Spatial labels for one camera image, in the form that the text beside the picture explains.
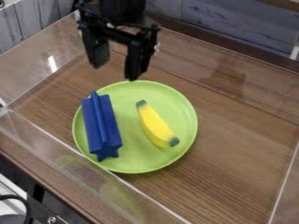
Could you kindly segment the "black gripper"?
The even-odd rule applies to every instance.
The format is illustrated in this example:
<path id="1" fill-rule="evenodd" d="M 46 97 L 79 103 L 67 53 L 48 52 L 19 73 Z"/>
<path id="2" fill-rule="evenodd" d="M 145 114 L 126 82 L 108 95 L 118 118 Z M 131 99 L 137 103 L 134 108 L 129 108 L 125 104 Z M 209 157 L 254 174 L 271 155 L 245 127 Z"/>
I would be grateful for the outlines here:
<path id="1" fill-rule="evenodd" d="M 127 46 L 126 78 L 137 81 L 157 52 L 161 31 L 146 15 L 146 0 L 76 0 L 75 9 L 88 63 L 95 68 L 106 65 L 113 40 Z"/>

